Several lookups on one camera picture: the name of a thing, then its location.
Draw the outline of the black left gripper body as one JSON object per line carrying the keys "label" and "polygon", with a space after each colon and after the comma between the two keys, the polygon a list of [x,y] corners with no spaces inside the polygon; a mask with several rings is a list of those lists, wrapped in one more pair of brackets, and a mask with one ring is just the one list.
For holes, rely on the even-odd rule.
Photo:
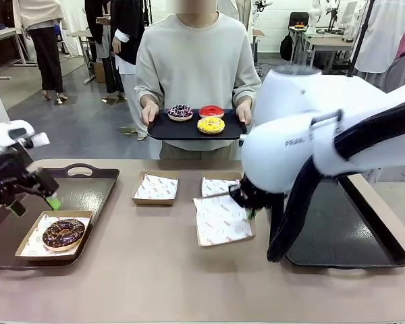
{"label": "black left gripper body", "polygon": [[0,153],[0,205],[10,206],[16,194],[37,186],[34,174],[27,170],[31,163],[24,149],[9,148]]}

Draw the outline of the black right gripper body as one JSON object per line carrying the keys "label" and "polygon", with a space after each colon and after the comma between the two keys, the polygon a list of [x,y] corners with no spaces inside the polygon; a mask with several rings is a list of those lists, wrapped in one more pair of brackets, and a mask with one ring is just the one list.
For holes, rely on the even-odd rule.
{"label": "black right gripper body", "polygon": [[284,207],[283,193],[270,193],[257,188],[246,174],[243,175],[238,184],[229,186],[229,195],[239,206],[248,210]]}

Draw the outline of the person's left hand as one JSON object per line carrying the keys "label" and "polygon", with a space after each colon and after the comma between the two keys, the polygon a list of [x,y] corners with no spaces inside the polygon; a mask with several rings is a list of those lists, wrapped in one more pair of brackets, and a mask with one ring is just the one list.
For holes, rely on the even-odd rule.
{"label": "person's left hand", "polygon": [[240,122],[242,122],[247,126],[250,125],[252,121],[251,107],[252,107],[252,100],[245,99],[236,108],[236,114],[238,116],[238,119],[240,120]]}

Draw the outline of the person's right hand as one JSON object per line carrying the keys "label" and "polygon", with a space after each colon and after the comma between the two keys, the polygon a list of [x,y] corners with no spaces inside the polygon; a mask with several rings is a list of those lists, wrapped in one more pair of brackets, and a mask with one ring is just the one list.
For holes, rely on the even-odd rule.
{"label": "person's right hand", "polygon": [[159,112],[159,107],[155,102],[148,102],[141,112],[141,120],[145,126],[154,121]]}

